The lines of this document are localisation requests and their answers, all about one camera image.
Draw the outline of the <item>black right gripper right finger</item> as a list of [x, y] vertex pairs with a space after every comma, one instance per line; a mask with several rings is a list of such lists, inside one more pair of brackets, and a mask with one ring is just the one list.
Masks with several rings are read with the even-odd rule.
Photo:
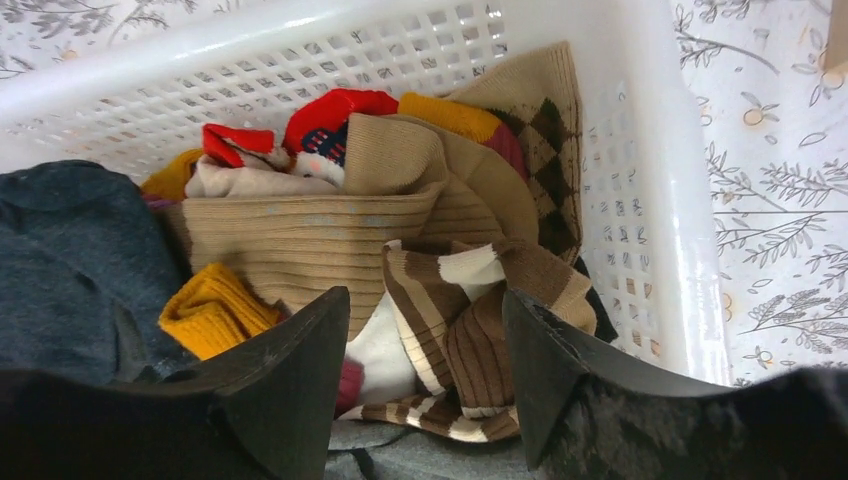
[[516, 289], [503, 298], [502, 318], [527, 466], [542, 463], [554, 426], [578, 387], [601, 380], [638, 395], [691, 398], [726, 386], [639, 360], [566, 323]]

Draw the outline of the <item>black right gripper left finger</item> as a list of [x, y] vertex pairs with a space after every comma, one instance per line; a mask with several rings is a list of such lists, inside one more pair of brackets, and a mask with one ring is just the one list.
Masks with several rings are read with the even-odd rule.
[[207, 394], [205, 422], [169, 441], [168, 479], [320, 479], [350, 315], [332, 287], [283, 323], [168, 377]]

